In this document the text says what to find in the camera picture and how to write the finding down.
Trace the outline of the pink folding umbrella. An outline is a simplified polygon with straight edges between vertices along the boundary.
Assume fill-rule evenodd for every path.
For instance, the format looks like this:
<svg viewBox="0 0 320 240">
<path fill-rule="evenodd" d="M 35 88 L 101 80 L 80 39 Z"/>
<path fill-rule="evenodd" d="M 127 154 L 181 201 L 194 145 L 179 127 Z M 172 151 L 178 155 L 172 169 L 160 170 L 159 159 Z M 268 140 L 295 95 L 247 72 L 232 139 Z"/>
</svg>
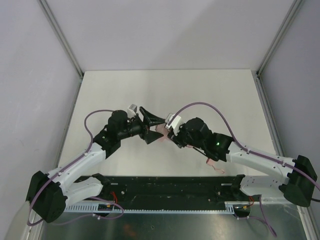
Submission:
<svg viewBox="0 0 320 240">
<path fill-rule="evenodd" d="M 179 148 L 189 148 L 189 149 L 193 149 L 196 150 L 197 152 L 199 152 L 200 154 L 204 155 L 206 157 L 206 161 L 205 163 L 210 166 L 211 168 L 214 169 L 215 172 L 217 172 L 218 174 L 224 175 L 226 173 L 226 171 L 222 168 L 218 168 L 215 164 L 215 161 L 211 158 L 209 158 L 208 156 L 206 156 L 206 154 L 204 152 L 201 152 L 198 148 L 196 148 L 195 146 L 191 145 L 191 144 L 186 144 L 185 146 L 183 146 L 182 144 L 179 143 L 179 140 L 176 139 L 176 135 L 173 133 L 172 135 L 170 134 L 170 131 L 166 128 L 166 124 L 162 123 L 159 125 L 155 126 L 155 131 L 156 133 L 160 133 L 163 136 L 157 140 L 158 142 L 164 142 L 164 141 L 170 141 L 173 142 L 174 144 L 176 144 Z"/>
</svg>

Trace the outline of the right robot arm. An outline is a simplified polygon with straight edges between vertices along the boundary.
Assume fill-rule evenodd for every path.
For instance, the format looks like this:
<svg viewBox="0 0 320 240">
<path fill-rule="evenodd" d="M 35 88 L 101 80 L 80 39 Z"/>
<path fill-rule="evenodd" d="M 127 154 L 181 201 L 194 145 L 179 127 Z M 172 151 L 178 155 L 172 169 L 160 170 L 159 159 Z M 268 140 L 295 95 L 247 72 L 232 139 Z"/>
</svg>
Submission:
<svg viewBox="0 0 320 240">
<path fill-rule="evenodd" d="M 172 115 L 165 123 L 167 137 L 179 148 L 191 147 L 209 160 L 235 163 L 264 173 L 287 201 L 300 207 L 310 206 L 318 177 L 307 157 L 283 157 L 251 148 L 232 136 L 212 132 L 198 117 L 183 122 L 180 116 Z"/>
</svg>

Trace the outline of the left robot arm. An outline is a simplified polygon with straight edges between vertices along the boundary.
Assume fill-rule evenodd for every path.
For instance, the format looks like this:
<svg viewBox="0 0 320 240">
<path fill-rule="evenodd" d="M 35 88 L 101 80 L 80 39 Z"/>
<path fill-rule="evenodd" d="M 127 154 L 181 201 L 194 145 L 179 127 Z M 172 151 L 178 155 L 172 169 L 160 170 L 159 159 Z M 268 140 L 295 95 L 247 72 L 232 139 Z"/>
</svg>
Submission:
<svg viewBox="0 0 320 240">
<path fill-rule="evenodd" d="M 97 135 L 89 133 L 89 145 L 76 159 L 47 173 L 39 170 L 31 177 L 26 201 L 29 210 L 38 214 L 41 221 L 52 223 L 66 207 L 98 196 L 106 184 L 101 174 L 84 182 L 77 182 L 77 179 L 86 170 L 109 158 L 120 148 L 122 140 L 139 136 L 150 144 L 163 136 L 152 131 L 151 127 L 164 124 L 165 119 L 143 107 L 132 104 L 127 110 L 112 110 L 110 113 L 107 124 Z"/>
</svg>

